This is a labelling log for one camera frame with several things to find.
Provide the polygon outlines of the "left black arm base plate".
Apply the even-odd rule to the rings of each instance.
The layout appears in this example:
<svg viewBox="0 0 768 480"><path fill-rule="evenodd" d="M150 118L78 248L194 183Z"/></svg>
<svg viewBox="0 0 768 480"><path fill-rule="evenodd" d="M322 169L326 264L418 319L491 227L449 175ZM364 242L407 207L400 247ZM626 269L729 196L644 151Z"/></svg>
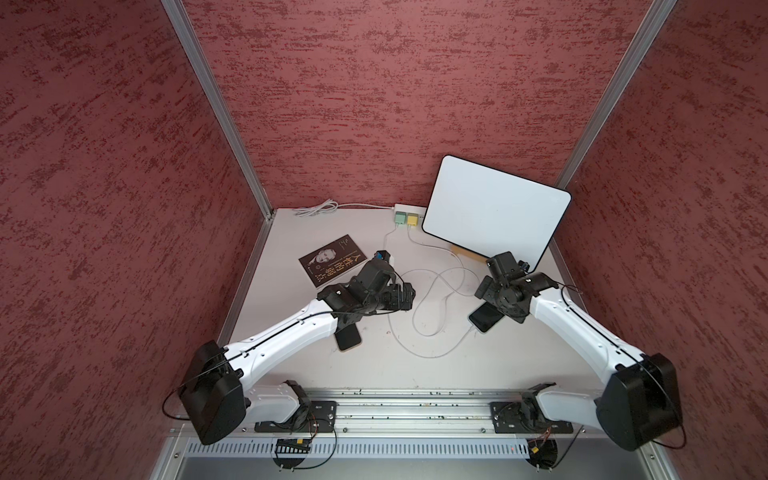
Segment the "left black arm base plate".
<svg viewBox="0 0 768 480"><path fill-rule="evenodd" d="M256 433L332 433L335 426L338 403L312 400L302 405L285 422L257 422Z"/></svg>

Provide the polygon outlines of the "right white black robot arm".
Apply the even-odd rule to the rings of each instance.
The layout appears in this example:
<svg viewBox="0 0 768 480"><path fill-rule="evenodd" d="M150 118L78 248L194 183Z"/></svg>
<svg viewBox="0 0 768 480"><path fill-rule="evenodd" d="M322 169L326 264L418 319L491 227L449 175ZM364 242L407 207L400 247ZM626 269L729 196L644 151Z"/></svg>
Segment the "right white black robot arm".
<svg viewBox="0 0 768 480"><path fill-rule="evenodd" d="M549 382L523 391L515 408L528 430L570 422L599 429L620 448L634 451L684 428L677 372L667 357L622 340L573 302L571 286L528 272L511 253L493 256L486 265L489 274L475 292L482 303L470 322L487 333L504 318L538 320L601 382L598 389L567 391Z"/></svg>

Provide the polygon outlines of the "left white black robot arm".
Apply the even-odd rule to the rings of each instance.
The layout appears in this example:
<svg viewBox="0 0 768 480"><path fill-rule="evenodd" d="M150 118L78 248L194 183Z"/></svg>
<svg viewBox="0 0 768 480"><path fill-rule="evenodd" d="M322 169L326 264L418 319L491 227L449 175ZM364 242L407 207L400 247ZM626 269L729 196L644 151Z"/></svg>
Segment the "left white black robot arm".
<svg viewBox="0 0 768 480"><path fill-rule="evenodd" d="M311 418L310 401L294 380L262 383L274 367L319 340L333 337L340 351L358 346L363 318L409 311L415 290L380 251L346 283L323 288L296 314L269 329L220 346L199 347L175 393L203 445L212 445L243 423L296 431Z"/></svg>

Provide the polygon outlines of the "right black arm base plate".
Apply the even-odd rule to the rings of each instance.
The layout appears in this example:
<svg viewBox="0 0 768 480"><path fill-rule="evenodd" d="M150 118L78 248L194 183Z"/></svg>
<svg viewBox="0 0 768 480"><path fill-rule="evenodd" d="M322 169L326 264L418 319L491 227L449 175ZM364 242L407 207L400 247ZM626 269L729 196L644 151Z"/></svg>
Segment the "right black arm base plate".
<svg viewBox="0 0 768 480"><path fill-rule="evenodd" d="M572 434L570 422L547 419L531 400L491 402L490 415L497 434Z"/></svg>

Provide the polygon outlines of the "black smartphone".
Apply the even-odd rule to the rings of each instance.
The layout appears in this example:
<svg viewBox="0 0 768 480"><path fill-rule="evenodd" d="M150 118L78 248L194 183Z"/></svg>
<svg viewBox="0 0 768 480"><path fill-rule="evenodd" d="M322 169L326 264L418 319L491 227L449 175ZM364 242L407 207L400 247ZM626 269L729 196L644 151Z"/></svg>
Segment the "black smartphone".
<svg viewBox="0 0 768 480"><path fill-rule="evenodd" d="M484 302L469 315L468 319L478 331L485 334L504 317L505 315L494 305Z"/></svg>
<svg viewBox="0 0 768 480"><path fill-rule="evenodd" d="M340 352L346 352L362 343L360 332L355 324L337 330L334 338Z"/></svg>

